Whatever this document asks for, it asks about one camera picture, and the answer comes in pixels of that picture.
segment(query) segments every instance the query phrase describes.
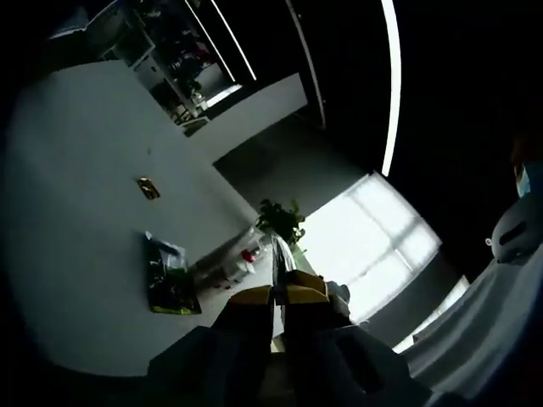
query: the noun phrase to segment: red object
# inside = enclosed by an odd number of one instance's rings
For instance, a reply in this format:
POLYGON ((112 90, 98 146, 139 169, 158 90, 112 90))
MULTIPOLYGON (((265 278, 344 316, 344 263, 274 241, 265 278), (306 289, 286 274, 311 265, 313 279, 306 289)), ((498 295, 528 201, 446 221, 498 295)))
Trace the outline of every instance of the red object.
POLYGON ((241 257, 245 260, 245 261, 248 261, 250 263, 253 263, 255 261, 255 257, 253 254, 251 254, 251 252, 247 249, 244 249, 242 250, 241 252, 241 257))

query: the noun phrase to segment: wall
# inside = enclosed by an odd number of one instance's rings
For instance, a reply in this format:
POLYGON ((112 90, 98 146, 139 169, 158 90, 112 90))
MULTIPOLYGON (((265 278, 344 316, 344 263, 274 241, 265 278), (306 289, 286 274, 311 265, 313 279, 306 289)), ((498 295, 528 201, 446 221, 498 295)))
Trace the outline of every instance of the wall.
POLYGON ((394 347, 434 312, 459 279, 438 253, 401 293, 369 318, 369 332, 394 347))
POLYGON ((25 323, 52 362, 112 376, 148 361, 199 316, 148 310, 141 233, 196 260, 256 217, 189 145, 122 62, 69 68, 26 89, 8 131, 6 269, 25 323), (148 201, 135 178, 161 198, 148 201))
POLYGON ((235 148, 216 168, 253 207, 265 198, 283 205, 295 198, 306 216, 365 175, 296 116, 235 148))
POLYGON ((210 163, 307 104, 298 74, 245 98, 194 133, 189 142, 210 163))

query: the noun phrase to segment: potted plant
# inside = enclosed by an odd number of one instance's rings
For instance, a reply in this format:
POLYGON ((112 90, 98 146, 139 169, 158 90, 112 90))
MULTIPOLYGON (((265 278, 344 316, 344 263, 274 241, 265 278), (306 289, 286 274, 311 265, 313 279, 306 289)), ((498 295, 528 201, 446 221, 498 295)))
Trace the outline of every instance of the potted plant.
POLYGON ((305 217, 300 214, 298 203, 294 199, 291 202, 292 209, 286 210, 281 204, 264 199, 260 203, 256 227, 263 232, 274 231, 294 251, 297 249, 296 243, 305 235, 305 230, 299 227, 305 217))

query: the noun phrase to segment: green leaves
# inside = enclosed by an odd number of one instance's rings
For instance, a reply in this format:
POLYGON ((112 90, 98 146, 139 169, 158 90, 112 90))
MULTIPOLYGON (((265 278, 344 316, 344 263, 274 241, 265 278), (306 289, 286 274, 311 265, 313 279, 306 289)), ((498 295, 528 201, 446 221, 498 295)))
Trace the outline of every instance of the green leaves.
POLYGON ((293 247, 305 235, 305 230, 299 228, 305 217, 299 213, 299 205, 295 199, 291 204, 292 209, 285 210, 281 204, 264 199, 260 203, 260 216, 256 227, 262 231, 274 231, 293 247))

